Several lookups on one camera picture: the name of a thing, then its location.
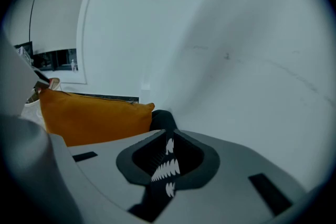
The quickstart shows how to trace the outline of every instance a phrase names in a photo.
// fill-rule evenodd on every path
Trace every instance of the orange pillow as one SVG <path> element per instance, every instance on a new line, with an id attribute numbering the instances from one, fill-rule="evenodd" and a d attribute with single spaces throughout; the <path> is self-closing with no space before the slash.
<path id="1" fill-rule="evenodd" d="M 149 131 L 154 104 L 80 96 L 44 89 L 39 94 L 48 133 L 67 146 L 101 143 Z"/>

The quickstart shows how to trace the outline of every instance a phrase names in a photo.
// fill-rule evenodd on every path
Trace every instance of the yellow cushion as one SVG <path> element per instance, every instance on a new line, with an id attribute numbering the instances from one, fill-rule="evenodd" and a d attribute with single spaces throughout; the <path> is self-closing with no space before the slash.
<path id="1" fill-rule="evenodd" d="M 101 143 L 149 131 L 154 104 L 80 96 L 42 90 L 41 111 L 48 133 L 59 134 L 67 146 Z"/>

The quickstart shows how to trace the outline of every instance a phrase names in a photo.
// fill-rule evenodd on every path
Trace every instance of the window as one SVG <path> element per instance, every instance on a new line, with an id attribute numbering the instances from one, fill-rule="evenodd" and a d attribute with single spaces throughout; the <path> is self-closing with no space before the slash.
<path id="1" fill-rule="evenodd" d="M 34 66 L 42 71 L 72 70 L 72 60 L 78 70 L 76 49 L 56 50 L 34 55 Z"/>

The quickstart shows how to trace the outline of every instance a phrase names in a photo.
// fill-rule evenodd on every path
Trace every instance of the bottle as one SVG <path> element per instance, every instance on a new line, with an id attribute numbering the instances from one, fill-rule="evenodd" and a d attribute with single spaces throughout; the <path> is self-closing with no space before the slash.
<path id="1" fill-rule="evenodd" d="M 71 60 L 71 69 L 73 72 L 76 72 L 76 64 L 74 60 Z"/>

